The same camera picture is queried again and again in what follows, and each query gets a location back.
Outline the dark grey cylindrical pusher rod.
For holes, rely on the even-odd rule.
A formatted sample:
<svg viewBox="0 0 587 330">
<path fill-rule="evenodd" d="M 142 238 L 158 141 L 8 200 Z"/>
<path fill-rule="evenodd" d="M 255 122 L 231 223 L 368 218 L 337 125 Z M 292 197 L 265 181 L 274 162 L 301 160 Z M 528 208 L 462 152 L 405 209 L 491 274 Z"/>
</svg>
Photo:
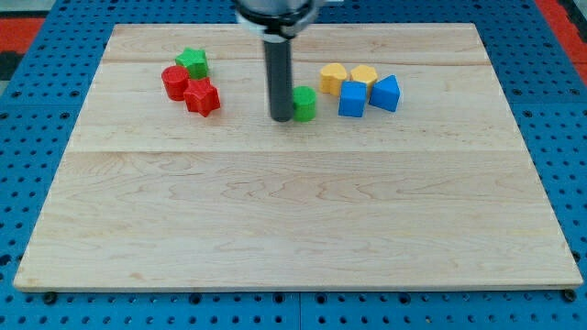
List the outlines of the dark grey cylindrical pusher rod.
<svg viewBox="0 0 587 330">
<path fill-rule="evenodd" d="M 267 95 L 271 119 L 287 122 L 294 117 L 291 42 L 263 41 Z"/>
</svg>

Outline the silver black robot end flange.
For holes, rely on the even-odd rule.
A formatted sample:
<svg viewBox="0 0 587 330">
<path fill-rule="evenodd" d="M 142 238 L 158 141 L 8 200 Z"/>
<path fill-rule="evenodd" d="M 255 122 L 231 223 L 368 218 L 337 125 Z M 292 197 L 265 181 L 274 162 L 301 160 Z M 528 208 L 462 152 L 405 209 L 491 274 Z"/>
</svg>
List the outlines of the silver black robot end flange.
<svg viewBox="0 0 587 330">
<path fill-rule="evenodd" d="M 317 18 L 321 0 L 234 0 L 240 25 L 263 39 L 293 39 Z"/>
</svg>

